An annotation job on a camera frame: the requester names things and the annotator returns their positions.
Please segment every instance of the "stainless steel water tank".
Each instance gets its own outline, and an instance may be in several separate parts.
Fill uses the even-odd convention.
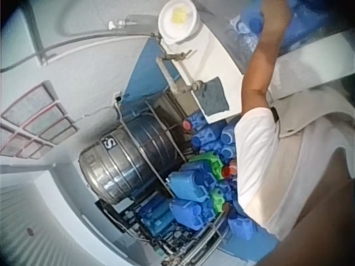
[[[154,116],[143,115],[127,123],[127,127],[159,172],[176,162],[177,152]],[[92,190],[103,200],[117,204],[156,176],[121,126],[85,149],[79,164]]]

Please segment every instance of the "white bucket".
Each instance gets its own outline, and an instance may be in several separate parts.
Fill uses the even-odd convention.
[[[174,11],[183,10],[183,21],[173,21]],[[167,44],[185,40],[196,33],[201,20],[195,5],[190,0],[172,0],[160,11],[158,29]]]

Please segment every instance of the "hand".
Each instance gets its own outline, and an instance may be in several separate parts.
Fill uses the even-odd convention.
[[[292,20],[292,13],[286,0],[262,0],[264,16],[263,32],[284,34]]]

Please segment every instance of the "person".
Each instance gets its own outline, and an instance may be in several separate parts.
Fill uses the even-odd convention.
[[[293,250],[308,243],[327,252],[334,245],[322,247],[324,236],[334,238],[341,228],[355,239],[355,109],[325,85],[269,105],[266,94],[292,15],[286,0],[263,0],[262,13],[264,25],[242,82],[242,117],[235,127],[238,201],[280,241],[291,238]],[[340,233],[334,243],[344,237]],[[260,265],[281,265],[274,258],[269,259],[274,264]]]

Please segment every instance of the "yellow label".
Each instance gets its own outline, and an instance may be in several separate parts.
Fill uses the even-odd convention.
[[[175,7],[171,22],[175,24],[184,24],[186,22],[187,12],[184,7]]]

